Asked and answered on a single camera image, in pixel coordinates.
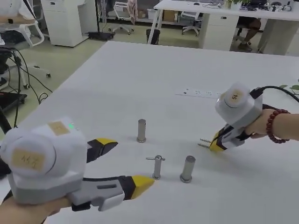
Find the green leaf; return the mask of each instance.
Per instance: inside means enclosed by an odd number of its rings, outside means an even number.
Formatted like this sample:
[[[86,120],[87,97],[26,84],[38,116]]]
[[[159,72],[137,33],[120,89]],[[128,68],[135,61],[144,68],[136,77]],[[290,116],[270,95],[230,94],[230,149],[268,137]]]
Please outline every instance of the green leaf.
[[[299,90],[299,85],[293,85],[290,89],[292,89],[292,90]]]

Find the red bead bracelet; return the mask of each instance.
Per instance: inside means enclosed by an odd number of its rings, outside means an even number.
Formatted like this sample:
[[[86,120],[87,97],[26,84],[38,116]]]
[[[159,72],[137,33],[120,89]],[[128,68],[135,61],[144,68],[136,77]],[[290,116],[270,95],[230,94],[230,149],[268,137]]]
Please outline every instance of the red bead bracelet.
[[[273,131],[272,131],[272,126],[273,126],[273,121],[274,119],[276,118],[277,115],[281,114],[281,113],[289,113],[288,111],[286,110],[276,110],[274,111],[269,119],[268,119],[268,123],[267,123],[267,135],[269,136],[269,138],[275,142],[275,143],[278,143],[278,144],[281,144],[281,143],[285,143],[286,141],[289,141],[289,139],[277,139],[274,135],[273,135]]]

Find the human hand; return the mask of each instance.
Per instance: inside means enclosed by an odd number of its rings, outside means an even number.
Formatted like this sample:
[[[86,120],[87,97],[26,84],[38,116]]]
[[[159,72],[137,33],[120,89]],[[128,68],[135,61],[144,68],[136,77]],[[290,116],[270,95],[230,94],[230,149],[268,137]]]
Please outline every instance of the human hand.
[[[40,224],[48,216],[70,206],[66,197],[39,205],[21,205],[11,197],[0,206],[0,223]]]
[[[252,124],[246,127],[246,134],[252,134],[251,138],[258,139],[267,135],[267,123],[269,116],[274,112],[273,109],[265,109],[262,111],[261,116],[258,117]]]

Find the metal pin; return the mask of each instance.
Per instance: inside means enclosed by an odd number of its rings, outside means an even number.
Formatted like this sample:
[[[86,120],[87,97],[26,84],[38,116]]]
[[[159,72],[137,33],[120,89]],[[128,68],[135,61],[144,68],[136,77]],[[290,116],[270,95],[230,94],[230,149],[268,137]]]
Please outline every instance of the metal pin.
[[[139,143],[143,143],[143,142],[146,141],[146,137],[145,137],[145,126],[146,126],[145,119],[140,119],[138,121],[138,136],[137,136],[137,141]]]
[[[179,176],[184,183],[190,183],[192,180],[192,171],[194,168],[196,159],[189,155],[186,157],[185,165],[182,174]]]
[[[156,155],[154,158],[146,158],[147,160],[155,160],[155,168],[154,168],[154,173],[153,173],[153,178],[155,180],[159,180],[161,175],[161,165],[162,165],[162,161],[165,160],[165,158],[163,158],[160,155]]]
[[[204,147],[204,148],[210,148],[210,144],[212,143],[211,141],[206,140],[206,139],[200,139],[200,140],[201,140],[202,142],[206,142],[206,143],[208,143],[209,145],[207,146],[207,145],[198,143],[199,146]]]

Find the metal cylinder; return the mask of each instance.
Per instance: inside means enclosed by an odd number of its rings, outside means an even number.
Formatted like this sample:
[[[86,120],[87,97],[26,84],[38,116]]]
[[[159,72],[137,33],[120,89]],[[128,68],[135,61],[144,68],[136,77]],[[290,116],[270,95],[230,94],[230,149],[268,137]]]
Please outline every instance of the metal cylinder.
[[[186,157],[185,165],[182,174],[180,175],[180,179],[184,183],[190,183],[192,180],[192,171],[194,168],[196,159],[189,155]]]
[[[146,126],[145,119],[140,119],[138,121],[138,136],[137,136],[137,141],[140,143],[143,143],[146,141],[145,126]]]
[[[155,167],[154,167],[154,173],[153,173],[153,178],[155,180],[159,180],[161,177],[161,165],[162,165],[162,161],[165,160],[165,158],[163,158],[160,155],[156,155],[154,158],[146,158],[147,160],[155,160]]]

